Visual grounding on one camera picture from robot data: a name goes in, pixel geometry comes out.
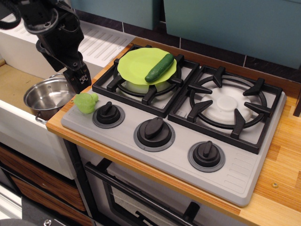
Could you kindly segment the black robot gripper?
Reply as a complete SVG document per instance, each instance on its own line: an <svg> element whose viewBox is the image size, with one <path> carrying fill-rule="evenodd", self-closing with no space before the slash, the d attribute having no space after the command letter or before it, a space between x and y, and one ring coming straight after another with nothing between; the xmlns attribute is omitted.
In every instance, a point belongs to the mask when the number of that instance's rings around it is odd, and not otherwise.
<svg viewBox="0 0 301 226"><path fill-rule="evenodd" d="M79 94L91 85L89 69L79 52L79 44L84 38L80 21L67 4L56 4L54 13L54 23L37 35L36 47L56 72L67 68L63 75Z"/></svg>

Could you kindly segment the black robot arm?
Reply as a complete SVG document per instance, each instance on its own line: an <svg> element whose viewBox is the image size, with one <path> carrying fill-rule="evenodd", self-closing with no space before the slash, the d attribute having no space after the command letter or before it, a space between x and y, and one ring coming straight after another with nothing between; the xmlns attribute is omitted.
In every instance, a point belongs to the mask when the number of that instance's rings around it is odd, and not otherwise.
<svg viewBox="0 0 301 226"><path fill-rule="evenodd" d="M56 72L65 69L63 75L77 94L92 84L79 52L84 34L71 6L63 0L2 0L1 4L15 17L12 22L1 21L1 29L23 22L27 32L38 38L36 49Z"/></svg>

